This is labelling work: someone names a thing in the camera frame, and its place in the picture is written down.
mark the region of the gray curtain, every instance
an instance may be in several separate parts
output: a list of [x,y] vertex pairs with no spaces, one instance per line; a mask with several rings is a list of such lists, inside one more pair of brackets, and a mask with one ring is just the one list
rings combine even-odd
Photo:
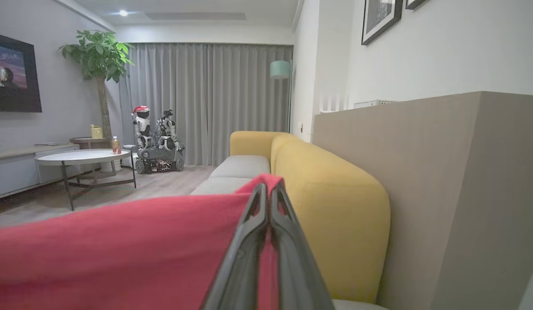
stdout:
[[119,83],[124,143],[133,144],[131,112],[139,105],[150,107],[152,122],[174,110],[187,164],[220,164],[234,131],[287,132],[289,81],[270,79],[269,68],[292,53],[291,46],[134,44],[135,66]]

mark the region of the braided tree trunk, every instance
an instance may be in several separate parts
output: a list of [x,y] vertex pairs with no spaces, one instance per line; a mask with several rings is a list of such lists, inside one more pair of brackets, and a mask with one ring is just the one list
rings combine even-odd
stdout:
[[104,138],[111,140],[112,127],[109,125],[108,100],[105,96],[105,77],[97,76],[96,82],[98,83],[98,100],[100,102],[100,112],[102,114],[102,130],[104,132]]

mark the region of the black and white photograph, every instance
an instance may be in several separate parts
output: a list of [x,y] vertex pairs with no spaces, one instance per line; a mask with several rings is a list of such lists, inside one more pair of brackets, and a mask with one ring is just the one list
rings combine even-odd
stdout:
[[424,3],[425,0],[406,0],[406,9],[413,10],[417,8],[420,4]]
[[402,0],[366,0],[363,45],[370,44],[398,22],[402,15],[402,7]]

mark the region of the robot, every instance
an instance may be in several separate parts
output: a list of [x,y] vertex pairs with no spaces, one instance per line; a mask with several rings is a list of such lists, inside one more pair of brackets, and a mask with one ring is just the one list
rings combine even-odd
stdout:
[[163,171],[182,171],[184,169],[184,151],[185,147],[179,143],[176,133],[176,124],[170,119],[173,116],[173,110],[164,111],[163,116],[156,123],[154,137],[147,137],[141,132],[140,126],[135,124],[135,136],[139,140],[139,150],[137,151],[139,159],[134,163],[136,172],[146,174]]
[[136,118],[133,121],[134,132],[139,149],[149,149],[152,147],[152,136],[150,135],[150,108],[145,105],[137,106],[133,113]]

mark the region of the yellow container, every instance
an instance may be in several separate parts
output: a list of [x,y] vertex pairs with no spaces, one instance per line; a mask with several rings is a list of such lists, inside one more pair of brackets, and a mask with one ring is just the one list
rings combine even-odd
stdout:
[[102,129],[99,126],[91,125],[91,137],[93,139],[103,139]]

